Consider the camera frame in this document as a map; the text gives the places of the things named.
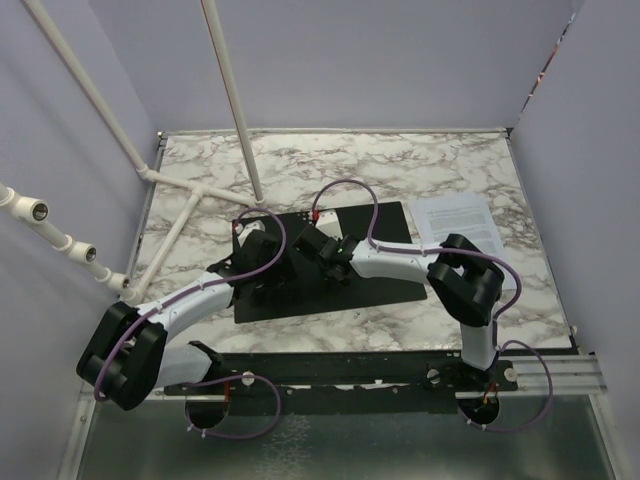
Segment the printed paper sheet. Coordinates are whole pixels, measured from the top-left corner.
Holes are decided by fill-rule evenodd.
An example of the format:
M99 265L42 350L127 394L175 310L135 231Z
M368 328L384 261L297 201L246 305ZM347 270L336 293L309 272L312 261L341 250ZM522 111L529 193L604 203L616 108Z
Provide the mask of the printed paper sheet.
M500 258L505 249L486 199L459 193L418 199L409 211L423 243L441 243L449 234L461 234L481 252Z

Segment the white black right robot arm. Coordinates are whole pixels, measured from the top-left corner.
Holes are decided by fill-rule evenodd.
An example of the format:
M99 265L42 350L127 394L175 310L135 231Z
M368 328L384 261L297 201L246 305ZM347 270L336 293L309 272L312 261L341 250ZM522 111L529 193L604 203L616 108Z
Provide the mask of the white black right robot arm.
M461 383L481 391L494 381L495 314L504 273L466 237L451 234L441 245L422 248L393 242L373 245L351 236L337 240L307 226L293 248L316 263L326 277L341 283L352 278L386 278L430 285L446 312L460 324Z

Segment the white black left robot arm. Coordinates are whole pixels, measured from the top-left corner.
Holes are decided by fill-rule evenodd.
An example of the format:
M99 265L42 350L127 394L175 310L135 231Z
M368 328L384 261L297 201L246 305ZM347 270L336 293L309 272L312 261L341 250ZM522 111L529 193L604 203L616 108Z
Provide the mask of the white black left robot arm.
M241 289L265 277L284 252L285 239L260 222L234 237L235 251L189 285L138 306L118 301L105 311L76 366L100 400L128 411L157 388L188 383L206 395L220 385L216 354L199 345L168 344L200 320L230 308Z

